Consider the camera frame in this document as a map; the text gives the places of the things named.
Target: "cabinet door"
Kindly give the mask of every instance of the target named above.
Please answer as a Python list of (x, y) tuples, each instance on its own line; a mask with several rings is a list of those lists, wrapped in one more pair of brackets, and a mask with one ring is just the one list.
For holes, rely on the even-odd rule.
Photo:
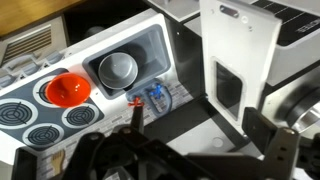
[(200, 1), (206, 92), (239, 132), (245, 107), (258, 107), (281, 20), (240, 1)]

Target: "air vent grille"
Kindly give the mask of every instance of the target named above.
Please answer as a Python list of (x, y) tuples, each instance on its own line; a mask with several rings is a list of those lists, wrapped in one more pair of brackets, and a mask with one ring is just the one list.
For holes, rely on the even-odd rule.
[(51, 27), (31, 34), (23, 39), (12, 42), (7, 46), (2, 64), (26, 53), (32, 53), (51, 45)]

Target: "wooden floor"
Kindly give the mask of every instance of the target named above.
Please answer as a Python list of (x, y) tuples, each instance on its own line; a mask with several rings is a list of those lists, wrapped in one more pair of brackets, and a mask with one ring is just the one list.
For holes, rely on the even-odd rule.
[(0, 36), (84, 0), (0, 0)]

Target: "dark floor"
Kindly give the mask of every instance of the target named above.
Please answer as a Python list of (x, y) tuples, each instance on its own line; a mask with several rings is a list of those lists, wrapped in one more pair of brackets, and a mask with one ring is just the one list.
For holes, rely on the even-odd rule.
[(68, 43), (72, 45), (83, 40), (90, 27), (109, 28), (147, 8), (141, 0), (88, 0), (64, 13)]

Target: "small blue object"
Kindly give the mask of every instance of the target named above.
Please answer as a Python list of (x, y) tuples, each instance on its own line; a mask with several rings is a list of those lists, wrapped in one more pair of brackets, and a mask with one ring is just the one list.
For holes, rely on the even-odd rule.
[(158, 84), (156, 86), (156, 89), (154, 91), (150, 92), (150, 96), (154, 96), (156, 99), (160, 99), (161, 98), (161, 88), (162, 88), (162, 85)]

